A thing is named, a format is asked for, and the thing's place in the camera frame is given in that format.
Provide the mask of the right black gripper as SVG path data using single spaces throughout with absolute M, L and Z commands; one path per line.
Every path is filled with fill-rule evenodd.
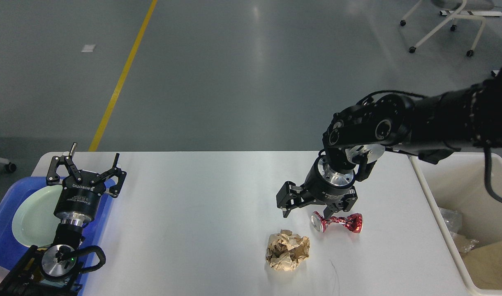
M 324 218 L 331 218 L 340 211 L 349 212 L 358 199 L 354 187 L 354 170 L 339 172 L 329 164 L 328 157 L 317 157 L 302 187 L 286 181 L 276 195 L 277 208 L 287 218 L 296 208 L 326 204 Z

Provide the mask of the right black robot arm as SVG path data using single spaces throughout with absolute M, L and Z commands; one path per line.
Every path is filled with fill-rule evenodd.
M 486 191 L 502 203 L 491 186 L 491 149 L 502 148 L 502 67 L 494 78 L 438 96 L 381 94 L 333 115 L 305 182 L 287 181 L 276 195 L 283 217 L 308 205 L 324 205 L 325 220 L 348 212 L 358 198 L 355 182 L 369 177 L 384 152 L 437 164 L 462 148 L 482 148 Z

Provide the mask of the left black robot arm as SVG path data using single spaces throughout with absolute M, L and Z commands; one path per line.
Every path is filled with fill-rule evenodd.
M 93 244 L 100 208 L 108 197 L 118 197 L 127 172 L 118 167 L 119 153 L 107 171 L 80 170 L 74 163 L 77 144 L 67 155 L 54 156 L 46 174 L 46 187 L 59 188 L 53 215 L 59 219 L 55 236 L 43 246 L 31 244 L 0 282 L 0 296 L 76 296 L 83 274 L 99 270 L 106 255 Z

